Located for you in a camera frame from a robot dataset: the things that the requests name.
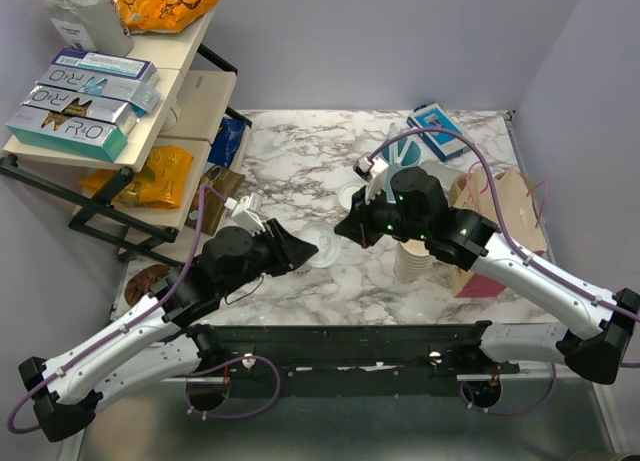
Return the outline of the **white plastic cup lid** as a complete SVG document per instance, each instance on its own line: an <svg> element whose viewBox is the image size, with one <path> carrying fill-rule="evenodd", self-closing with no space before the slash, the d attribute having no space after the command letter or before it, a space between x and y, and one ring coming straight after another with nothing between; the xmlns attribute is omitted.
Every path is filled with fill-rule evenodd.
<svg viewBox="0 0 640 461"><path fill-rule="evenodd" d="M298 237L318 249L307 264L312 268L327 268L333 265L341 251L341 241L334 233L333 227L326 222L316 221L305 225Z"/></svg>

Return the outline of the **white sachet stick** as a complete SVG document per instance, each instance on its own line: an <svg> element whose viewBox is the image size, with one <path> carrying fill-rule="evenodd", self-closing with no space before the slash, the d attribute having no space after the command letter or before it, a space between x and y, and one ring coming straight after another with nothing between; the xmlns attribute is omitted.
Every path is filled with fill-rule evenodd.
<svg viewBox="0 0 640 461"><path fill-rule="evenodd" d="M400 126L392 123L389 128L389 138L394 138L402 132ZM389 146L389 161L392 165L401 165L410 153L412 142L402 138Z"/></svg>

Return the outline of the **brown pink paper bag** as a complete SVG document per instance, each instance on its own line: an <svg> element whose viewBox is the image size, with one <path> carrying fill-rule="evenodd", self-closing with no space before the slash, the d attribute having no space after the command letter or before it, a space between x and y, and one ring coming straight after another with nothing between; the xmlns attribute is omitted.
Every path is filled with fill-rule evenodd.
<svg viewBox="0 0 640 461"><path fill-rule="evenodd" d="M535 190L542 183L534 185L514 167L495 175L494 181L501 213L511 237L523 248L536 254L545 253L547 243L534 208ZM475 211L498 223L486 173L482 167L477 167L477 163L451 185L449 204ZM456 266L450 267L450 278L455 298L492 298L505 290L503 285L487 277Z"/></svg>

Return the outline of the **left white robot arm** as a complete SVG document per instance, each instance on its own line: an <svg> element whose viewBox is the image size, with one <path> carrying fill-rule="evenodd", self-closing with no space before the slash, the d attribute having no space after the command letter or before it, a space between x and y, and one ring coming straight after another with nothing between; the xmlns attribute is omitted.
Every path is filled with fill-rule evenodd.
<svg viewBox="0 0 640 461"><path fill-rule="evenodd" d="M229 351L201 318L244 285L292 272L317 252L275 219L258 234L223 228L191 263L170 271L117 321L54 358L20 364L38 429L59 442L84 430L129 390L194 372L214 374Z"/></svg>

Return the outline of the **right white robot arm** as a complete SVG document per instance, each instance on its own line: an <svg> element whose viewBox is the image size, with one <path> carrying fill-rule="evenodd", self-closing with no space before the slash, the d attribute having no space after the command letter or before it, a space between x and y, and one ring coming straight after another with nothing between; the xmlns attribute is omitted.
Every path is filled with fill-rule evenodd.
<svg viewBox="0 0 640 461"><path fill-rule="evenodd" d="M587 283L508 238L482 215L450 206L439 181L419 167L397 172L395 200L360 188L337 235L363 248L388 235L421 242L437 260L490 278L556 318L541 328L489 324L481 338L464 343L460 360L480 373L494 362L559 363L582 378L611 385L623 366L639 320L639 295Z"/></svg>

